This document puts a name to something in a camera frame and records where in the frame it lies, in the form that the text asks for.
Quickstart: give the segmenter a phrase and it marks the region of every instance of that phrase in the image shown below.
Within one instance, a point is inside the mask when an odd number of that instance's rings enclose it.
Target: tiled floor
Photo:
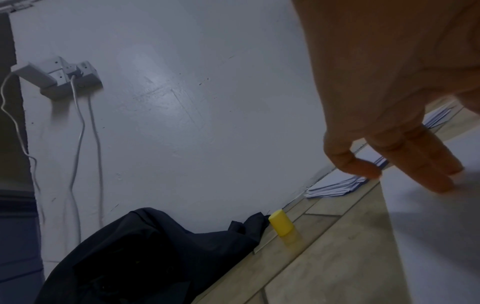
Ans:
[[[434,130],[442,140],[480,124],[460,105],[451,115]],[[286,210],[296,230],[280,238],[269,227],[254,252],[195,303],[410,302],[379,181]]]

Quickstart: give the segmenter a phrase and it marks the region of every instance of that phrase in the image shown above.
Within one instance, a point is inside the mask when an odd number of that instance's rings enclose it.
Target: human hand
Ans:
[[[463,167],[423,124],[425,105],[457,95],[480,113],[480,4],[456,0],[293,0],[327,131],[324,151],[347,173],[378,178],[350,147],[365,138],[434,192]]]

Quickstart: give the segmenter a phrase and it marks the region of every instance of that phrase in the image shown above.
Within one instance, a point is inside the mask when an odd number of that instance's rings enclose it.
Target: paper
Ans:
[[[444,123],[448,117],[448,113],[452,110],[452,103],[446,104],[435,111],[425,115],[423,124],[428,128],[436,127]],[[357,154],[357,158],[368,160],[380,168],[387,165],[388,161],[378,154],[370,146],[364,147]],[[310,187],[305,197],[328,197],[341,196],[351,193],[368,182],[367,179],[360,176],[343,173],[340,170],[334,170],[326,177],[322,178],[318,183]]]
[[[465,166],[431,193],[397,168],[380,179],[413,303],[480,302],[480,128],[446,145]]]

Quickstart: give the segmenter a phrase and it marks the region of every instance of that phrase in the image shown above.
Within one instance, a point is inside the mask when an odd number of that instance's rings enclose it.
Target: white cable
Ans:
[[[40,190],[40,186],[39,186],[39,183],[37,182],[37,159],[34,158],[33,156],[31,156],[30,154],[27,153],[27,149],[25,148],[25,144],[24,144],[24,141],[22,139],[22,135],[20,134],[20,128],[19,128],[19,124],[17,123],[17,121],[15,120],[15,118],[9,113],[7,112],[7,110],[5,109],[5,105],[7,103],[7,100],[5,99],[5,93],[4,93],[4,90],[5,90],[5,84],[7,83],[7,81],[9,80],[9,78],[13,75],[12,72],[10,72],[6,77],[5,79],[3,80],[2,84],[1,84],[1,87],[0,87],[0,96],[1,96],[1,99],[2,99],[2,103],[1,103],[1,110],[8,116],[10,117],[11,121],[13,121],[13,124],[15,125],[15,130],[16,130],[16,135],[18,137],[18,141],[20,142],[20,146],[21,146],[21,149],[23,151],[23,153],[25,154],[26,157],[30,158],[31,160],[33,160],[33,174],[32,174],[32,179],[33,179],[33,184],[34,186],[36,187],[37,191],[38,191],[38,199],[36,200],[36,203],[38,205],[38,209],[40,211],[40,221],[43,224],[45,224],[45,214],[44,214],[44,208],[42,206],[42,201],[41,201],[41,190]]]
[[[76,112],[81,121],[81,132],[80,132],[80,136],[78,137],[78,144],[76,147],[75,159],[73,161],[73,172],[71,173],[70,184],[68,185],[68,192],[73,202],[73,206],[72,206],[73,219],[75,221],[75,227],[77,228],[77,232],[76,232],[77,240],[75,242],[75,245],[77,246],[82,241],[82,232],[80,227],[79,207],[74,197],[74,183],[75,183],[75,178],[77,177],[77,171],[79,168],[80,148],[82,146],[82,139],[84,137],[84,132],[85,132],[85,120],[84,120],[84,117],[82,116],[82,113],[80,112],[79,102],[77,101],[77,89],[75,88],[75,75],[73,75],[70,78],[70,84],[71,84],[71,90],[73,91],[73,101],[75,102]]]

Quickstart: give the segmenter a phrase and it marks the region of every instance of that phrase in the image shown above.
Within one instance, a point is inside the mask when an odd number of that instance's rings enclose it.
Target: yellow object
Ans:
[[[272,213],[268,220],[279,236],[287,235],[295,228],[292,221],[282,209]]]

